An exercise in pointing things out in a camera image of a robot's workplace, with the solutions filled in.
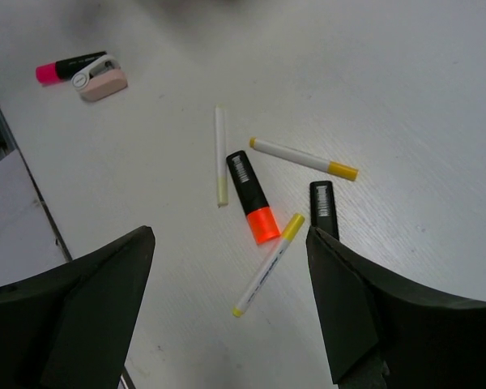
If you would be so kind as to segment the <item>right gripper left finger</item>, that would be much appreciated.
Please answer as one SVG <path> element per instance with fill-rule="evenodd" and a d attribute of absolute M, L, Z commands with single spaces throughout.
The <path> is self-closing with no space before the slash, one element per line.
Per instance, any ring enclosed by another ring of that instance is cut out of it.
<path fill-rule="evenodd" d="M 0 287 L 0 388 L 116 388 L 155 249 L 141 226 Z"/>

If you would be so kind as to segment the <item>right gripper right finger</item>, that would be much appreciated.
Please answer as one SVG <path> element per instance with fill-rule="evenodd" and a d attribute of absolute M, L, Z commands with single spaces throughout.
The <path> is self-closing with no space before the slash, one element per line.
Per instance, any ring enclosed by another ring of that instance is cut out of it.
<path fill-rule="evenodd" d="M 416 283 L 318 228 L 309 273 L 340 388 L 486 388 L 486 301 Z"/>

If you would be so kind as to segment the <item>white acrylic marker yellow cap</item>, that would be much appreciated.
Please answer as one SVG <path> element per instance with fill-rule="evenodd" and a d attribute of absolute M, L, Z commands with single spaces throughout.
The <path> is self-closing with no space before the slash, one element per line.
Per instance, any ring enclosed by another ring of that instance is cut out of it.
<path fill-rule="evenodd" d="M 270 253 L 263 259 L 259 268 L 246 285 L 243 293 L 232 309 L 232 314 L 240 318 L 250 307 L 258 291 L 265 284 L 273 269 L 282 258 L 293 239 L 305 222 L 305 217 L 299 213 L 292 216 L 287 226 L 281 233 L 279 240 L 272 247 Z"/>

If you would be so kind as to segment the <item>white marker dark yellow cap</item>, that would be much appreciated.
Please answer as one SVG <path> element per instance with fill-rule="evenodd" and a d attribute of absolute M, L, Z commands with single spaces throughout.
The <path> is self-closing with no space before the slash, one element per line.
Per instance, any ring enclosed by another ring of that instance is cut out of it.
<path fill-rule="evenodd" d="M 343 165 L 332 160 L 326 160 L 307 152 L 302 152 L 256 137 L 252 137 L 249 140 L 249 146 L 257 152 L 265 153 L 307 168 L 328 173 L 348 181 L 354 182 L 359 174 L 359 170 L 351 166 Z"/>

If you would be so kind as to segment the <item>white marker pale yellow cap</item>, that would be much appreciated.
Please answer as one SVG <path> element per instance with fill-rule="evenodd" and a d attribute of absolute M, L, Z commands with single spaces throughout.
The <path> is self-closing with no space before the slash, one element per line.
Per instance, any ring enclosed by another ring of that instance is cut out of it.
<path fill-rule="evenodd" d="M 216 188 L 217 206 L 228 205 L 228 179 L 226 167 L 226 138 L 225 115 L 221 105 L 215 107 L 215 162 L 216 162 Z"/>

